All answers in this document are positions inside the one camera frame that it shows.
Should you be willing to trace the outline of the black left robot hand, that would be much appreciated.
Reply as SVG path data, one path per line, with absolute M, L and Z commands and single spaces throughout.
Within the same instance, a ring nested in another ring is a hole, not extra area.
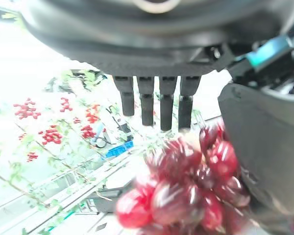
M 228 70 L 218 102 L 252 194 L 249 216 L 294 235 L 294 0 L 26 0 L 38 40 L 113 75 L 127 116 L 134 76 L 181 76 L 180 126 L 200 78 Z

